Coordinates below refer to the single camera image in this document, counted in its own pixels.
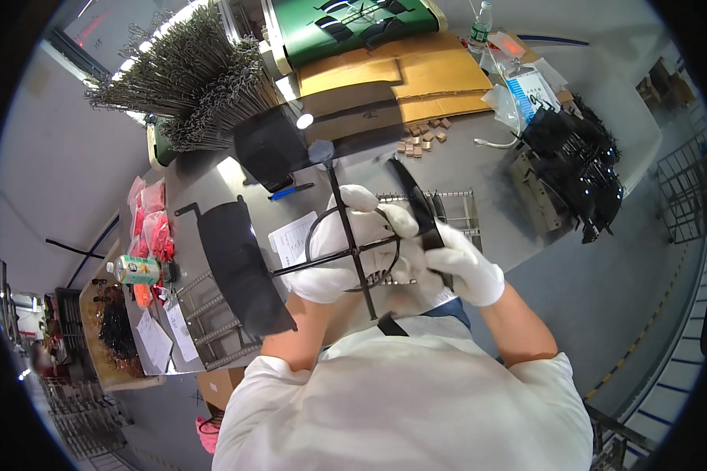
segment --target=bundle of metal wires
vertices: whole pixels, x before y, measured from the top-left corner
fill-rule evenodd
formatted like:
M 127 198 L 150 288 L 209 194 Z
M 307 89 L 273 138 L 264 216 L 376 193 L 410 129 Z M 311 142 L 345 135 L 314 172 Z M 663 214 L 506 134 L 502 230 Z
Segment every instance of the bundle of metal wires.
M 133 63 L 84 93 L 93 108 L 166 118 L 160 132 L 178 152 L 222 150 L 232 128 L 278 104 L 254 37 L 230 41 L 210 2 L 189 20 L 129 46 Z

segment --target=white shirt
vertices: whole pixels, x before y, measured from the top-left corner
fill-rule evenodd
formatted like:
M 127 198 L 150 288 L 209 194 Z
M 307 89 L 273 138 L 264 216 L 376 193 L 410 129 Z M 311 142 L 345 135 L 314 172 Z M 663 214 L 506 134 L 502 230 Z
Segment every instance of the white shirt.
M 258 356 L 227 403 L 213 470 L 589 469 L 565 353 L 504 368 L 454 317 L 342 338 L 312 372 Z

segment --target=black shoulder strap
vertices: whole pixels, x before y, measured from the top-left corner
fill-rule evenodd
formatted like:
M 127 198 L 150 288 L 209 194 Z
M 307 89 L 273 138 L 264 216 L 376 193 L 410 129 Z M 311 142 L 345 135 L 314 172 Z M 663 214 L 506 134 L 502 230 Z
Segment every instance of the black shoulder strap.
M 405 333 L 405 330 L 403 330 L 403 328 L 401 328 L 401 326 L 393 320 L 392 314 L 393 313 L 387 313 L 386 315 L 382 316 L 380 318 L 380 322 L 377 323 L 377 327 L 385 335 L 399 335 L 401 337 L 408 337 L 408 334 Z

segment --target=metal table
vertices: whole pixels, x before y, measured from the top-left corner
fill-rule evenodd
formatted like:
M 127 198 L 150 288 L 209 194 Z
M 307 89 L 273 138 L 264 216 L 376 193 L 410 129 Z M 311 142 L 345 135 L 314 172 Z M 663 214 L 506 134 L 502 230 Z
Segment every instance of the metal table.
M 471 188 L 479 216 L 482 249 L 487 258 L 497 263 L 503 271 L 516 267 L 524 260 L 560 238 L 566 231 L 545 232 L 534 221 L 509 173 L 515 153 L 500 149 L 480 147 L 472 142 L 479 137 L 491 142 L 509 142 L 513 137 L 509 127 L 494 119 L 491 112 L 452 118 L 453 126 L 446 131 L 448 139 L 444 143 L 434 141 L 433 151 L 424 152 L 422 159 L 407 158 L 405 165 L 424 191 L 460 192 Z M 359 155 L 351 155 L 339 160 L 336 173 L 341 184 L 357 183 L 366 186 L 373 193 L 395 192 L 395 182 L 371 160 L 383 152 L 392 152 L 392 146 L 373 148 Z M 150 170 L 142 178 L 147 184 L 165 178 L 167 210 L 170 228 L 175 240 L 174 260 L 179 265 L 180 277 L 173 288 L 187 287 L 204 274 L 209 266 L 201 247 L 193 212 L 178 218 L 173 212 L 189 203 L 198 203 L 202 212 L 218 204 L 235 201 L 241 194 L 249 207 L 254 232 L 264 255 L 267 267 L 281 268 L 280 259 L 273 252 L 267 235 L 311 211 L 321 214 L 330 199 L 330 184 L 324 172 L 311 167 L 295 174 L 296 184 L 314 182 L 316 186 L 305 192 L 291 194 L 277 202 L 267 200 L 267 191 L 259 184 L 244 186 L 245 175 L 240 165 L 229 158 L 231 151 L 188 155 L 179 157 L 169 167 L 161 171 Z M 131 214 L 128 205 L 121 207 L 121 246 L 128 247 Z M 278 291 L 287 296 L 282 282 L 277 280 Z M 376 296 L 387 287 L 378 287 L 373 293 L 375 307 L 379 314 L 385 312 L 383 296 Z M 219 295 L 214 283 L 198 283 L 190 291 L 192 299 L 182 298 L 184 312 L 192 311 Z M 127 300 L 129 319 L 133 327 L 134 339 L 139 351 L 143 351 L 141 339 L 135 326 L 141 319 L 141 309 L 134 301 Z M 160 318 L 166 332 L 172 336 L 164 310 L 153 309 Z M 225 302 L 217 303 L 200 317 L 207 330 L 225 325 L 233 316 Z M 219 351 L 230 353 L 240 349 L 235 334 L 221 338 L 210 344 Z M 242 356 L 232 363 L 221 365 L 235 367 L 248 364 L 256 352 Z M 148 374 L 154 371 L 146 355 L 141 355 L 141 364 Z M 168 374 L 199 372 L 205 370 L 200 359 L 185 362 L 177 344 L 172 351 L 172 364 Z

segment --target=blue pen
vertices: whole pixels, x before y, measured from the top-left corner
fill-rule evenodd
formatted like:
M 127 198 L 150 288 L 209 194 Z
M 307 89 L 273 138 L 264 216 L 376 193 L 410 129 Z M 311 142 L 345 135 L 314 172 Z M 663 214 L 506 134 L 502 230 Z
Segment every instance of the blue pen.
M 270 201 L 277 201 L 286 195 L 289 195 L 291 193 L 296 193 L 296 192 L 302 192 L 303 190 L 309 189 L 313 186 L 314 186 L 313 183 L 300 184 L 299 186 L 295 186 L 293 188 L 288 188 L 287 190 L 283 190 L 282 192 L 273 193 L 270 196 L 268 196 L 267 199 Z

